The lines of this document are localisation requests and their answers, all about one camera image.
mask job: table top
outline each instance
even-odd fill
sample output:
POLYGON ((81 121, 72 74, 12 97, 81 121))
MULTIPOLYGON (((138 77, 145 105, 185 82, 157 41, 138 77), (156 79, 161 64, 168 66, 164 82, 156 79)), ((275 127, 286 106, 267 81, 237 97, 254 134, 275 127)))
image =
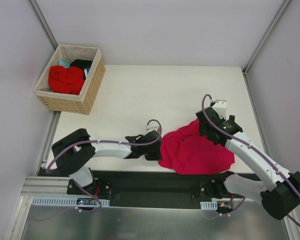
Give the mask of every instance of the table top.
MULTIPOLYGON (((249 138, 263 149, 240 67, 106 65, 105 68, 90 115, 62 112, 53 142, 80 128, 100 139, 145 134, 150 119, 161 122, 164 135, 195 120, 203 96, 209 93, 214 99, 227 101, 227 118, 229 114, 235 115, 249 138)), ((50 151, 47 162, 53 158, 50 151)), ((174 172, 143 156, 92 158, 86 166, 99 171, 174 172)), ((230 171, 253 173, 237 156, 230 171)))

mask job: basket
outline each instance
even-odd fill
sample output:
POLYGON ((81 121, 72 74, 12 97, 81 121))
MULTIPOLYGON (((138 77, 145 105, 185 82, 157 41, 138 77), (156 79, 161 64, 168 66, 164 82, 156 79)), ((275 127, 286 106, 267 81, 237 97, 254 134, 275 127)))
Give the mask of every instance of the basket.
POLYGON ((105 71, 100 48, 59 44, 36 83, 34 93, 51 111, 89 115, 95 103, 105 71), (93 61, 80 94, 73 95, 52 92, 48 84, 50 67, 58 65, 59 61, 71 63, 76 59, 93 61))

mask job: teal cloth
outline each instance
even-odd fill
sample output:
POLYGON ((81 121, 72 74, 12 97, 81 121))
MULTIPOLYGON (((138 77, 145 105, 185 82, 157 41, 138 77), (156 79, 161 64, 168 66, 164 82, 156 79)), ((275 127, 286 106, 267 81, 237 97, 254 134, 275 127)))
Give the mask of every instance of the teal cloth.
POLYGON ((69 68, 70 67, 70 63, 67 63, 66 61, 59 61, 59 66, 65 67, 65 68, 69 68))

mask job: gray wall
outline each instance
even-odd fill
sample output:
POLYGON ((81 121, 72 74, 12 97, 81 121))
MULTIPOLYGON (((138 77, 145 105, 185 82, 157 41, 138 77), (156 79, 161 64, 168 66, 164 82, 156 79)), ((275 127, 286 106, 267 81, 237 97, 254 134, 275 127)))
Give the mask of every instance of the gray wall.
MULTIPOLYGON (((270 155, 300 171, 300 0, 292 1, 247 77, 270 155)), ((300 206, 296 212, 300 220, 300 206)))
POLYGON ((33 93, 53 50, 26 0, 0 0, 0 240, 27 175, 34 174, 52 113, 33 93))
POLYGON ((283 0, 37 0, 60 44, 106 64, 244 67, 283 0))

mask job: folded red cloth in basket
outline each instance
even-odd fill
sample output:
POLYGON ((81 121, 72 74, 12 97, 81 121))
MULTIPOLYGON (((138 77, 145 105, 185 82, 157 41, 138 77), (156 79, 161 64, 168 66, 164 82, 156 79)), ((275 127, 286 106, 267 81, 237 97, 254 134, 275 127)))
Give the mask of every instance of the folded red cloth in basket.
POLYGON ((235 162, 232 152, 199 135, 198 120, 164 135, 160 152, 160 166, 184 175, 217 174, 235 162))
POLYGON ((55 93, 79 95, 85 83, 83 74, 84 71, 75 66, 67 68, 52 66, 49 71, 48 83, 55 93))

